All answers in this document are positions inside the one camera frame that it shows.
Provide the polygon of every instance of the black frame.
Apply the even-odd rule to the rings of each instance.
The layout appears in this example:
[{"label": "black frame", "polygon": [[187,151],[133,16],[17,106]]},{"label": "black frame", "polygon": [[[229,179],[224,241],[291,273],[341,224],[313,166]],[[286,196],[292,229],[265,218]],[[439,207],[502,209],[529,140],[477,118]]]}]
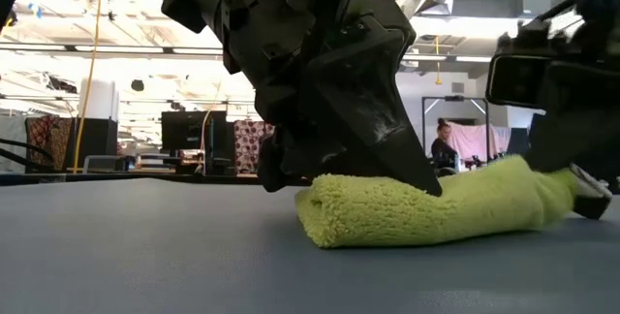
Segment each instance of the black frame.
[{"label": "black frame", "polygon": [[[426,155],[426,113],[437,105],[437,103],[433,103],[430,107],[426,107],[426,101],[445,101],[445,102],[465,102],[470,101],[472,104],[476,106],[481,113],[484,114],[484,122],[486,124],[486,162],[488,163],[491,160],[491,130],[489,129],[489,113],[488,113],[488,101],[486,101],[483,97],[460,97],[460,96],[444,96],[444,97],[433,97],[433,96],[424,96],[422,97],[422,148],[424,149],[424,155]],[[482,101],[484,103],[484,111],[480,108],[480,105],[476,103],[476,101]]]}]

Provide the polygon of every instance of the computer monitor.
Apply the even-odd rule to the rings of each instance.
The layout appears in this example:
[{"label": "computer monitor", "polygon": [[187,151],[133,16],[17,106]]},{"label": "computer monitor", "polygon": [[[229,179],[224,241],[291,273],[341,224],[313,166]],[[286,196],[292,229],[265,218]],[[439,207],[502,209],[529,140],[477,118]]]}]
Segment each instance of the computer monitor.
[{"label": "computer monitor", "polygon": [[[162,111],[162,148],[200,149],[202,122],[206,111]],[[211,115],[204,129],[204,147],[207,152],[211,146],[213,121]]]}]

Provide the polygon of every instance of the gray table surface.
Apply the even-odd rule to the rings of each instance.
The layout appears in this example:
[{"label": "gray table surface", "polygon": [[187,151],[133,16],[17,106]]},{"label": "gray table surface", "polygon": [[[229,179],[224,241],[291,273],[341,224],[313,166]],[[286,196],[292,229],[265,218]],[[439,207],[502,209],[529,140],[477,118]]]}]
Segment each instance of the gray table surface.
[{"label": "gray table surface", "polygon": [[620,210],[544,233],[324,251],[294,188],[0,188],[0,313],[617,313]]}]

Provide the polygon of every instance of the fuzzy cloth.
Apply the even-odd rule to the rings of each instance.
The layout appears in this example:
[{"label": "fuzzy cloth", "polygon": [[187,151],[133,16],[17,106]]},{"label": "fuzzy cloth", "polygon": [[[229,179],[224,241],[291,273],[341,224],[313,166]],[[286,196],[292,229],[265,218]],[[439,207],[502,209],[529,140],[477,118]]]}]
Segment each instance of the fuzzy cloth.
[{"label": "fuzzy cloth", "polygon": [[576,193],[571,172],[535,173],[520,156],[440,182],[437,198],[391,178],[325,175],[295,202],[319,247],[412,246],[538,229],[563,219]]}]

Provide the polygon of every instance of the woman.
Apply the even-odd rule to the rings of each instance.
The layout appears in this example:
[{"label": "woman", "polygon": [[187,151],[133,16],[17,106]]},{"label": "woman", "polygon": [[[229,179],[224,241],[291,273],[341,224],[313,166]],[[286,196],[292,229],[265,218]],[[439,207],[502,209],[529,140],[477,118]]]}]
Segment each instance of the woman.
[{"label": "woman", "polygon": [[450,139],[451,127],[446,120],[439,118],[439,125],[437,126],[437,139],[430,146],[430,152],[433,155],[433,159],[436,163],[446,163],[454,161],[454,157],[457,155],[456,150],[452,149],[448,144]]}]

